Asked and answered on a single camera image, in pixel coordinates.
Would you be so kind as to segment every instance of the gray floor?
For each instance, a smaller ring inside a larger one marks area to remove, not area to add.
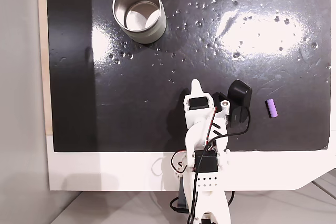
[[[52,224],[185,224],[173,212],[175,192],[82,192]],[[232,224],[334,224],[336,200],[310,183],[296,191],[238,192]]]

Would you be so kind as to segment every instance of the red wire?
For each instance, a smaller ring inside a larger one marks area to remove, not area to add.
[[[210,121],[210,126],[209,126],[209,130],[208,130],[208,134],[207,134],[207,136],[206,136],[205,144],[208,144],[208,141],[209,141],[209,135],[210,135],[210,130],[211,130],[212,123],[214,122],[214,118],[215,118],[216,111],[217,111],[217,107],[215,107],[214,114],[212,115],[212,118],[211,118],[211,121]]]

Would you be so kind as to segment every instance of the wall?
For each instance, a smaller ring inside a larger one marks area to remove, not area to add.
[[[37,0],[0,0],[0,224],[51,223],[78,195],[48,190]]]

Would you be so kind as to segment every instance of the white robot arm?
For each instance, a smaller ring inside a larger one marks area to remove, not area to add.
[[[216,108],[213,98],[209,93],[202,91],[198,80],[192,81],[191,94],[186,95],[184,99],[188,132],[185,138],[186,158],[183,159],[183,164],[187,165],[183,174],[183,187],[192,215],[192,224],[200,224],[202,219],[208,219],[216,224],[230,224],[230,213],[222,182],[227,166],[227,137],[217,141],[212,151],[207,152],[211,153],[211,156],[204,156],[202,159],[204,165],[198,171],[194,216],[192,213],[195,167],[207,143],[207,136],[209,134],[208,139],[211,140],[216,136],[227,134],[230,103],[222,101],[220,105],[222,111],[214,114]]]

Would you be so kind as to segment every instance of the wooden board edge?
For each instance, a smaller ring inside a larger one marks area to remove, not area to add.
[[[51,116],[50,72],[49,72],[49,36],[47,0],[38,0],[40,54],[42,68],[43,104],[46,135],[53,134]]]

